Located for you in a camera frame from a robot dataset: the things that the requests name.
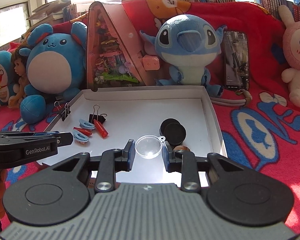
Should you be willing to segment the light blue duckbill hair clip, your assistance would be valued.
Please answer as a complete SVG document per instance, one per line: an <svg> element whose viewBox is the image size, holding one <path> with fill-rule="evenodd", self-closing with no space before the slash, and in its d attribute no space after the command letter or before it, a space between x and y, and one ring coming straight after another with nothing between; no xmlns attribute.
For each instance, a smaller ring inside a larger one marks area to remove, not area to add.
<svg viewBox="0 0 300 240"><path fill-rule="evenodd" d="M72 130L72 135L74 140L81 144L86 144L87 142L89 142L89 137L76 129Z"/></svg>

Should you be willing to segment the brown acorn nut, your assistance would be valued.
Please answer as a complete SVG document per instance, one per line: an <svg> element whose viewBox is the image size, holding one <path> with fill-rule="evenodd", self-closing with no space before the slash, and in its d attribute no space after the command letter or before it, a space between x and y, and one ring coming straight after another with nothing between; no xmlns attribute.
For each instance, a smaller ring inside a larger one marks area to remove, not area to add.
<svg viewBox="0 0 300 240"><path fill-rule="evenodd" d="M190 152L190 149L184 145L175 146L173 150L174 152L184 152L184 151Z"/></svg>

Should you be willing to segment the red plastic clip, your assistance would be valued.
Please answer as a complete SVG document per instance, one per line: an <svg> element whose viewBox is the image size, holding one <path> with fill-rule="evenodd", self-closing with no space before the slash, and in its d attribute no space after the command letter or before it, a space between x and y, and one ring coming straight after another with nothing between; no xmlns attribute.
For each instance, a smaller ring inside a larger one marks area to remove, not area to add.
<svg viewBox="0 0 300 240"><path fill-rule="evenodd" d="M91 130L80 128L80 127L73 127L73 129L79 131L80 133L82 133L83 135L85 135L87 137L92 136Z"/></svg>
<svg viewBox="0 0 300 240"><path fill-rule="evenodd" d="M108 136L108 132L101 122L99 122L98 120L94 120L94 125L102 138L106 138Z"/></svg>

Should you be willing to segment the light blue oval hair clip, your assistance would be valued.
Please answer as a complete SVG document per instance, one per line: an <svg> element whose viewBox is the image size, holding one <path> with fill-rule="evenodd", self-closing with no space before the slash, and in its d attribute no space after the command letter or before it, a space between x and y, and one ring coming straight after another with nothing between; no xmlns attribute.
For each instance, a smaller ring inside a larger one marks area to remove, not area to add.
<svg viewBox="0 0 300 240"><path fill-rule="evenodd" d="M95 129L95 125L86 121L86 120L83 120L83 119L79 119L79 125L82 129L86 129L86 130L94 130Z"/></svg>

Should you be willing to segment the clear plastic half sphere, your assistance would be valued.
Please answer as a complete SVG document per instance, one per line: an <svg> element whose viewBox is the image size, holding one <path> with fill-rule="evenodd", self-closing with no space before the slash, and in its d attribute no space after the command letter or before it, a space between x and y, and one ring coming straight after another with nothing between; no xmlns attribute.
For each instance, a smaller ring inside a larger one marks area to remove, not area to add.
<svg viewBox="0 0 300 240"><path fill-rule="evenodd" d="M162 152L164 136L144 135L135 142L135 152L144 159L154 159Z"/></svg>

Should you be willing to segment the large black binder clip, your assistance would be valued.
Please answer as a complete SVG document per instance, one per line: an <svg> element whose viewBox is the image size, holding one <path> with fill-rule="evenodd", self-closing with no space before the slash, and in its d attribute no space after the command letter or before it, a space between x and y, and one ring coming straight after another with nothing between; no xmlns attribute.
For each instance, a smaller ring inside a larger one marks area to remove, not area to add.
<svg viewBox="0 0 300 240"><path fill-rule="evenodd" d="M99 121L101 124L104 124L106 121L107 114L106 113L99 113L100 106L98 104L93 105L93 113L89 114L89 122L91 124L94 123L94 121Z"/></svg>

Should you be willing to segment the small black binder clip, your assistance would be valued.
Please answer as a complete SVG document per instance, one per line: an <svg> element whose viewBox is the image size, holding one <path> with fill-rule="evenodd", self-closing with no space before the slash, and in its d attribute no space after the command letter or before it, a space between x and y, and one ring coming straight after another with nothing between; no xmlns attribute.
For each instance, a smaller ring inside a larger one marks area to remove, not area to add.
<svg viewBox="0 0 300 240"><path fill-rule="evenodd" d="M70 103L66 102L64 106L62 107L59 103L59 101L55 101L54 106L58 110L58 117L61 117L62 121L65 121L65 119L68 117L68 115L71 113L70 111Z"/></svg>

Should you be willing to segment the white cardboard box tray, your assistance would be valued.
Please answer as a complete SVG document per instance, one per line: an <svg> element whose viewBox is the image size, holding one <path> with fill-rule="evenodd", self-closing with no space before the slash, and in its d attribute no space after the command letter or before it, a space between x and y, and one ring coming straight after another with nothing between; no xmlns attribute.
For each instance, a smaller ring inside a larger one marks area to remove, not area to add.
<svg viewBox="0 0 300 240"><path fill-rule="evenodd" d="M71 132L79 120L87 120L98 105L106 114L108 137L97 133L86 144L73 142L58 149L57 155L38 161L40 167L54 165L79 152L101 155L113 148L123 148L130 139L144 135L159 135L161 123L178 120L186 129L184 145L195 155L204 157L210 152L226 155L226 149L210 98L202 86L147 86L102 88L96 92L81 91L70 102L70 114L55 118L50 131Z"/></svg>

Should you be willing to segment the Doraemon plush toy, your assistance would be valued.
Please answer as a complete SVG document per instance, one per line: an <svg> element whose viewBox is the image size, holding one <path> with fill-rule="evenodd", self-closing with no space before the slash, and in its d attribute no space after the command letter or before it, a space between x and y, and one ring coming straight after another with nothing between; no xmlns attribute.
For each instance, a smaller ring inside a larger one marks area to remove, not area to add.
<svg viewBox="0 0 300 240"><path fill-rule="evenodd" d="M19 91L19 85L14 82L11 57L12 53L9 51L0 51L0 107L7 105Z"/></svg>

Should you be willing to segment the brown haired doll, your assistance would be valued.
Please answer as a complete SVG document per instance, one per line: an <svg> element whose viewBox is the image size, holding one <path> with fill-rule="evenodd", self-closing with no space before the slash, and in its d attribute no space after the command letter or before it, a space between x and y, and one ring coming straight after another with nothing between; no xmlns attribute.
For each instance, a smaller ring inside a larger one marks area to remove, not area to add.
<svg viewBox="0 0 300 240"><path fill-rule="evenodd" d="M22 48L30 49L31 47L26 43L22 43L12 53L11 64L15 72L13 80L16 84L19 85L19 90L16 95L11 97L11 99L9 100L8 106L10 108L19 108L22 100L26 96L24 88L26 85L30 84L26 74L27 57L20 54L20 50Z"/></svg>

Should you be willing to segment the blue round mouse plush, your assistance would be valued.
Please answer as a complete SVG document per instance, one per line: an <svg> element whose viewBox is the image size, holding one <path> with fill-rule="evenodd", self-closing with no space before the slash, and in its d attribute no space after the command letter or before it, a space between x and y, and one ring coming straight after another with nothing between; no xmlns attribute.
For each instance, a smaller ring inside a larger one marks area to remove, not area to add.
<svg viewBox="0 0 300 240"><path fill-rule="evenodd" d="M41 24L30 33L27 47L19 50L27 58L25 99L20 114L27 124L43 120L48 106L67 103L81 90L85 80L87 26L71 25L70 33L56 33L53 26Z"/></svg>

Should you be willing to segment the red cartoon blanket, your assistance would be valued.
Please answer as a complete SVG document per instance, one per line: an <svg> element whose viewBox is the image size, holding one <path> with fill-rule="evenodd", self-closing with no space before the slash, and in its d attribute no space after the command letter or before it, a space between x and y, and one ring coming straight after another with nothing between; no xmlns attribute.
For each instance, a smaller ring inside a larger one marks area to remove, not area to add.
<svg viewBox="0 0 300 240"><path fill-rule="evenodd" d="M272 45L282 47L285 25L259 5L248 2L192 3L186 13L196 15L214 28L227 26L247 36L249 92L247 106L222 106L213 103L230 159L254 168L288 185L294 194L294 206L286 225L300 233L300 107L290 102L288 84L281 79L287 63L279 63ZM154 16L146 0L130 0L123 8L136 31L157 34ZM19 111L0 110L2 131L43 131L49 118L37 125L26 125Z"/></svg>

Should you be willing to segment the pink triangular diorama house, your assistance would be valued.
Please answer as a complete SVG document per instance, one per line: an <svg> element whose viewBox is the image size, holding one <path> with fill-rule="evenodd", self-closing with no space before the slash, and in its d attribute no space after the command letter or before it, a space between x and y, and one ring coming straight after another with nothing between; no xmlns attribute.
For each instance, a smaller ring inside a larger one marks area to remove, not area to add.
<svg viewBox="0 0 300 240"><path fill-rule="evenodd" d="M88 12L87 88L155 85L157 57L143 42L120 3L94 2Z"/></svg>

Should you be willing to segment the blue Stitch plush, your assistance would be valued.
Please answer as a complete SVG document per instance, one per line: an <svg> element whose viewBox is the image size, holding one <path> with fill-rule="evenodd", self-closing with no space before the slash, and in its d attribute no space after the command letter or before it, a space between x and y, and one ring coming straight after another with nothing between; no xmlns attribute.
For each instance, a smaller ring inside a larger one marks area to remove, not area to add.
<svg viewBox="0 0 300 240"><path fill-rule="evenodd" d="M159 86L204 86L209 96L220 97L224 88L210 83L207 65L221 54L226 25L215 29L194 15L177 15L167 20L156 36L140 31L140 36L154 46L156 54L169 64L169 79L156 81Z"/></svg>

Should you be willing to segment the pink bunny plush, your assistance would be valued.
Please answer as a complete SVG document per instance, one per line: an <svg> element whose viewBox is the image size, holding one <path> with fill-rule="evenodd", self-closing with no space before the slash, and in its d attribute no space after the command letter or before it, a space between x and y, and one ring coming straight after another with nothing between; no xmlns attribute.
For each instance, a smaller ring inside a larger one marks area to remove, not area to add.
<svg viewBox="0 0 300 240"><path fill-rule="evenodd" d="M294 21L293 15L285 5L279 6L279 16L286 26L283 35L283 54L289 64L281 78L288 84L289 100L300 107L300 21Z"/></svg>

